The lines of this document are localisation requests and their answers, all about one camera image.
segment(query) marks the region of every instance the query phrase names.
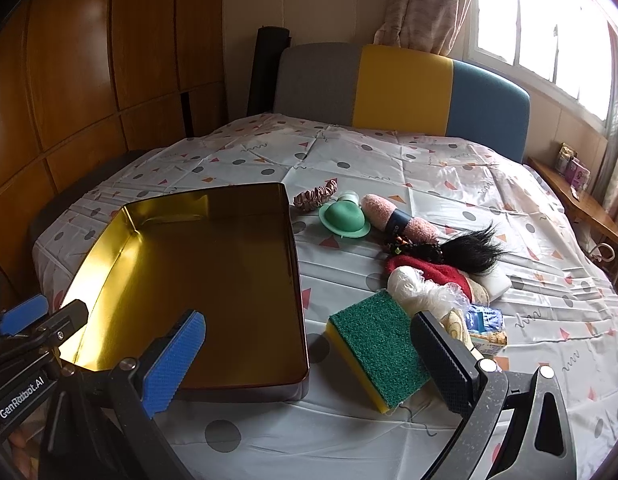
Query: window pane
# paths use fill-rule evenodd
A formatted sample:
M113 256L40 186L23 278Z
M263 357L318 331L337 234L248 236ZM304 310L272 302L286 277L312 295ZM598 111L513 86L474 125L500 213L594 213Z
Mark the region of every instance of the window pane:
M520 0L520 65L553 80L557 38L555 0Z
M513 64L518 0L478 0L478 47Z
M556 0L556 16L558 19L558 73L555 83L577 99L582 75L580 0Z
M611 98L611 42L606 19L591 0L582 6L580 104L602 120Z

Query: bed sheet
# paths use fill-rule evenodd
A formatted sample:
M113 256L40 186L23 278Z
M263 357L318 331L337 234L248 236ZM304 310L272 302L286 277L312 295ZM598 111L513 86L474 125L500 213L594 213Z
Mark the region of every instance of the bed sheet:
M42 290L58 308L85 254L125 203L165 193L282 182L289 199L336 178L438 226L446 239L492 223L509 254L505 316L509 370L556 371L589 478L618 438L618 296L578 248L557 199L524 167L462 139L355 130L275 114L237 120L148 153L54 222L34 247ZM291 208L310 350L310 390L299 402L175 401L156 417L196 478L419 478L459 423L432 384L388 416L377 413L324 337L327 318L383 284L379 234L339 238L316 212ZM475 478L504 436L504 413Z

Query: window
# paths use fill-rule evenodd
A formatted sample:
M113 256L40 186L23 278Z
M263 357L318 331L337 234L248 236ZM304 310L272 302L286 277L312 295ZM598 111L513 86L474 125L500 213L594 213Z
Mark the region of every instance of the window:
M614 83L608 23L592 0L474 0L468 57L585 108L602 125Z

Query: blue gripper pad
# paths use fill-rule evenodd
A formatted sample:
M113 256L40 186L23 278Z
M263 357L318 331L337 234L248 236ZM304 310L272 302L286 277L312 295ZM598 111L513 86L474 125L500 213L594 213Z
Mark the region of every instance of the blue gripper pad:
M49 310L49 304L42 294L20 303L2 314L0 335L16 335L40 319Z
M167 409L204 342L205 331L204 316L191 313L145 375L142 406L149 418Z

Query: navy label band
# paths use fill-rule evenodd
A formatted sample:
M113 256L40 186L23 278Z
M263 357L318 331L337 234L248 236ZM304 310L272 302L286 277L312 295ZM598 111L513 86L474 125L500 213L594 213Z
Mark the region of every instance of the navy label band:
M393 213L391 213L391 216L389 216L389 219L387 220L387 225L384 228L384 232L389 236L401 235L411 218L412 217L404 211L394 209Z

